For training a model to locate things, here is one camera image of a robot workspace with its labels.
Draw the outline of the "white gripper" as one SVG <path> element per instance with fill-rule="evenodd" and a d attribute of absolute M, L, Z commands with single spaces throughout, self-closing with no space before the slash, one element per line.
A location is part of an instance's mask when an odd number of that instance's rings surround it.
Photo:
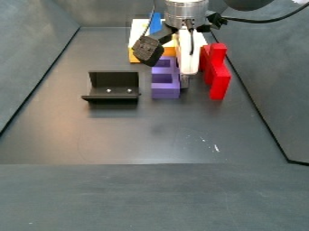
<path fill-rule="evenodd" d="M 190 33 L 186 29 L 178 31 L 176 35 L 176 51 L 180 64 L 181 88 L 190 87 L 190 77 L 200 70 L 201 48 L 208 44 L 204 35 L 200 32 Z"/>

